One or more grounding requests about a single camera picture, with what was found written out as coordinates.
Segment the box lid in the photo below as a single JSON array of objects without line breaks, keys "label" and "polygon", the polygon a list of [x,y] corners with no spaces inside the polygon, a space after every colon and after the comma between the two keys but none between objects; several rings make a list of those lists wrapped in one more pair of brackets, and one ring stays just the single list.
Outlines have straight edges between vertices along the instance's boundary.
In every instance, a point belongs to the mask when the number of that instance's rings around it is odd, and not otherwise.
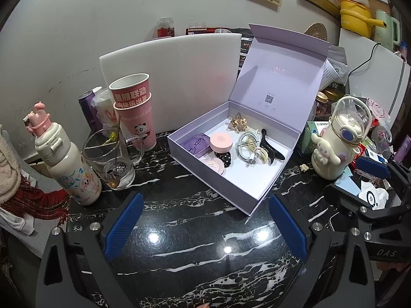
[{"label": "box lid", "polygon": [[330,44],[291,30],[250,28],[254,40],[230,100],[302,133]]}]

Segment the cup rim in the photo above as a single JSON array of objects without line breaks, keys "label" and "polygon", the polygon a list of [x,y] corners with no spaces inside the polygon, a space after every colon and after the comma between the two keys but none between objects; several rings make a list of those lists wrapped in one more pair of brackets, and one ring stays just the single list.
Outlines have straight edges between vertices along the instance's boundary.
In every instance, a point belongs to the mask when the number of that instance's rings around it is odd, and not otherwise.
[{"label": "cup rim", "polygon": [[135,108],[137,108],[137,107],[139,107],[139,106],[141,106],[141,105],[143,105],[143,104],[147,103],[150,99],[151,99],[151,92],[150,92],[149,97],[148,97],[148,98],[147,98],[144,102],[142,102],[142,103],[140,103],[140,104],[137,104],[137,105],[132,106],[132,107],[130,107],[130,108],[118,108],[118,107],[116,107],[116,103],[117,103],[117,102],[114,102],[114,104],[113,104],[113,108],[114,108],[115,110],[129,110],[129,109],[135,109]]},{"label": "cup rim", "polygon": [[87,138],[87,141],[85,142],[85,144],[84,144],[84,146],[83,146],[83,151],[82,151],[82,155],[83,155],[87,160],[90,160],[90,161],[99,160],[100,158],[103,158],[104,156],[107,156],[107,155],[110,154],[112,151],[116,150],[117,147],[120,146],[120,139],[119,139],[118,142],[116,142],[116,145],[112,148],[112,150],[108,151],[108,152],[105,153],[104,155],[101,155],[101,156],[98,156],[98,157],[93,157],[93,158],[90,158],[90,157],[86,156],[85,153],[84,153],[84,150],[85,150],[85,148],[86,148],[86,144],[91,140],[91,138],[92,138],[93,136],[95,136],[97,133],[100,133],[101,131],[104,131],[104,130],[109,130],[109,131],[110,131],[110,130],[116,130],[116,129],[115,129],[115,128],[102,128],[101,130],[98,130],[97,132],[93,133],[92,135],[90,135],[90,136]]},{"label": "cup rim", "polygon": [[[142,80],[142,81],[139,81],[139,82],[130,84],[130,85],[128,85],[128,86],[124,86],[124,87],[121,87],[121,88],[112,88],[113,83],[116,83],[117,81],[120,81],[120,80],[125,79],[125,78],[129,78],[129,77],[135,76],[135,75],[145,75],[145,78],[144,78],[144,80]],[[109,88],[110,90],[115,90],[115,91],[116,91],[116,90],[127,89],[127,88],[130,88],[130,87],[133,87],[133,86],[137,86],[137,85],[139,85],[139,84],[147,81],[147,80],[149,79],[149,77],[150,77],[150,75],[147,74],[147,73],[136,73],[136,74],[126,75],[126,76],[123,76],[122,78],[119,78],[119,79],[117,79],[116,81],[113,81],[112,83],[110,83],[110,85],[108,86],[108,88]]]}]

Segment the black scrunchie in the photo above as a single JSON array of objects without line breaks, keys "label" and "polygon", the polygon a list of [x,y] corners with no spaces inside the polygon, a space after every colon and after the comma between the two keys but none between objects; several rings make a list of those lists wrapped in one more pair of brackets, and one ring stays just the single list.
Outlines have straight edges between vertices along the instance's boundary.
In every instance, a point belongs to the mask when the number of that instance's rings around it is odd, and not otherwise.
[{"label": "black scrunchie", "polygon": [[215,157],[219,158],[224,163],[224,168],[227,168],[231,164],[231,154],[228,151],[227,153],[216,153],[214,152]]}]

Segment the red plaid fabric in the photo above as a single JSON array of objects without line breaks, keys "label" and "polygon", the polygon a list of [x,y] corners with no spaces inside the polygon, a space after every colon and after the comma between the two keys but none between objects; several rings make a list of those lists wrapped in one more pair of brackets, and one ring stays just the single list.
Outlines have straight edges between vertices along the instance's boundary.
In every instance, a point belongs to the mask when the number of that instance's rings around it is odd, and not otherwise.
[{"label": "red plaid fabric", "polygon": [[21,176],[20,187],[16,194],[1,207],[21,218],[24,213],[43,220],[60,218],[59,226],[67,219],[69,201],[70,196],[65,190],[44,193],[40,189],[31,187],[30,182]]}]

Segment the black cable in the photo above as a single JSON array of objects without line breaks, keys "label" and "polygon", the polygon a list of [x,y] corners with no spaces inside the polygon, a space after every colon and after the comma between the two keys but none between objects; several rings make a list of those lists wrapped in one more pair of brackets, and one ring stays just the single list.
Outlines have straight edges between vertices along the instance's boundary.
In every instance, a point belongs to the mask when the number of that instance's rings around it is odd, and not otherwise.
[{"label": "black cable", "polygon": [[348,77],[347,77],[347,81],[349,80],[350,75],[351,75],[353,72],[355,72],[357,69],[359,69],[360,67],[362,67],[363,65],[365,65],[367,62],[369,62],[369,61],[371,60],[372,55],[373,55],[373,53],[374,53],[374,49],[375,49],[378,45],[381,45],[381,44],[380,44],[380,43],[376,43],[376,44],[374,45],[374,47],[372,48],[372,51],[371,51],[371,55],[370,55],[370,57],[369,57],[369,59],[368,59],[367,61],[364,61],[363,63],[361,63],[361,65],[359,65],[358,67],[356,67],[356,68],[354,68],[352,71],[350,71],[350,73],[348,74]]}]

